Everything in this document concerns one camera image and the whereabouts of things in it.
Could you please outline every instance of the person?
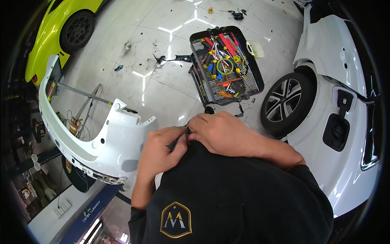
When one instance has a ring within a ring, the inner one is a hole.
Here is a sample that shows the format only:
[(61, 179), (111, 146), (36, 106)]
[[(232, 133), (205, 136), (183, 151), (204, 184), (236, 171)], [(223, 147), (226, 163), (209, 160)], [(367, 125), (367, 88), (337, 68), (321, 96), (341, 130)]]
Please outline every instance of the person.
[(327, 242), (332, 207), (290, 145), (227, 112), (198, 114), (188, 128), (193, 133), (168, 127), (147, 137), (131, 198), (131, 244)]

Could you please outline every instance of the white tiled floor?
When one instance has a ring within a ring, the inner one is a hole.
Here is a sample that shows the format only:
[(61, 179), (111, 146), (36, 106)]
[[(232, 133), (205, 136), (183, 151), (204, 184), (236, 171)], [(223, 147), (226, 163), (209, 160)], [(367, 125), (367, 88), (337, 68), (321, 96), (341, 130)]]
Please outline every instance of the white tiled floor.
[[(214, 13), (208, 13), (209, 7)], [(220, 11), (237, 8), (248, 10), (242, 21)], [(191, 34), (228, 25), (238, 26), (246, 39), (258, 41), (264, 50), (265, 57), (256, 61), (266, 86), (262, 93), (241, 102), (241, 119), (267, 135), (260, 124), (261, 104), (273, 83), (293, 71), (303, 28), (303, 17), (292, 0), (111, 0), (98, 14), (87, 45), (65, 65), (64, 83), (89, 93), (100, 83), (98, 96), (121, 99), (136, 109), (143, 121), (154, 115), (159, 128), (185, 125), (204, 111), (188, 74), (191, 64), (167, 62), (157, 67), (153, 54), (168, 59), (189, 55)], [(123, 69), (114, 71), (121, 64)], [(68, 110), (75, 115), (84, 101), (85, 97), (62, 90), (52, 106), (63, 116)], [(240, 113), (236, 103), (212, 107)], [(87, 123), (91, 138), (99, 133), (109, 109), (94, 102)]]

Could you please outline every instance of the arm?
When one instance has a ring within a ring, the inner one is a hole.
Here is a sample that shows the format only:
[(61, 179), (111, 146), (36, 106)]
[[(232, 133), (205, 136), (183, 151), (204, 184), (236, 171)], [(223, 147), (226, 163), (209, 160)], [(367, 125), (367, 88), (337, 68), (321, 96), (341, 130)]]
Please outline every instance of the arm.
[[(137, 164), (137, 179), (131, 196), (132, 207), (146, 209), (147, 203), (156, 190), (155, 176), (175, 167), (187, 151), (185, 130), (183, 126), (173, 126), (151, 131), (148, 134)], [(168, 146), (176, 139), (176, 146), (171, 151)]]
[(282, 170), (306, 164), (302, 155), (287, 143), (260, 135), (224, 111), (198, 114), (188, 122), (188, 127), (193, 132), (188, 139), (201, 142), (211, 153), (266, 159)]
[(131, 195), (131, 206), (136, 209), (146, 209), (146, 205), (155, 191), (156, 186), (154, 184), (154, 177), (150, 179), (150, 177), (144, 178), (141, 175), (137, 175), (133, 193)]

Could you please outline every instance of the car body panel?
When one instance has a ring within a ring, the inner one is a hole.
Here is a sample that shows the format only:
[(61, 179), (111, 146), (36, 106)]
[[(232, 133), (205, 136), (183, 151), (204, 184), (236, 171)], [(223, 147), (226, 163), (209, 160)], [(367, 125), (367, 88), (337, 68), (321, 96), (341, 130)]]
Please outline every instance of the car body panel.
[[(308, 66), (316, 73), (317, 94), (308, 116), (286, 139), (302, 154), (337, 217), (367, 200), (375, 184), (377, 166), (366, 171), (360, 168), (365, 147), (367, 106), (353, 92), (318, 74), (314, 64), (308, 62), (300, 65)], [(354, 95), (351, 109), (345, 115), (350, 130), (341, 152), (333, 150), (322, 140), (329, 115), (339, 113), (334, 98), (336, 89)]]
[(329, 15), (310, 23), (309, 12), (310, 5), (305, 9), (303, 33), (294, 63), (300, 59), (311, 60), (318, 74), (332, 77), (366, 96), (362, 65), (346, 20)]
[(37, 75), (38, 86), (44, 78), (47, 61), (52, 54), (60, 54), (61, 67), (65, 65), (70, 55), (65, 53), (60, 46), (60, 33), (67, 19), (75, 12), (88, 9), (95, 13), (103, 0), (63, 0), (56, 9), (50, 12), (55, 1), (49, 4), (48, 9), (39, 26), (34, 47), (28, 55), (25, 79), (30, 82)]
[(90, 177), (114, 185), (129, 183), (137, 174), (137, 163), (148, 133), (158, 129), (156, 117), (140, 123), (140, 116), (123, 110), (126, 104), (116, 99), (96, 138), (79, 140), (60, 121), (47, 99), (50, 78), (60, 76), (52, 75), (53, 68), (60, 65), (58, 57), (49, 57), (46, 75), (39, 87), (39, 110), (49, 136), (66, 159)]

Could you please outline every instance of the gold m logo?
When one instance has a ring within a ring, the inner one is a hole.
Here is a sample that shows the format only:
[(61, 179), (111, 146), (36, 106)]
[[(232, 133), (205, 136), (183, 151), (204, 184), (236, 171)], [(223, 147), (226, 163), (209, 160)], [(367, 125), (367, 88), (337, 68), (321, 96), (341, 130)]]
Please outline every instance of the gold m logo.
[(173, 202), (161, 212), (160, 232), (170, 238), (192, 233), (191, 211), (181, 203)]

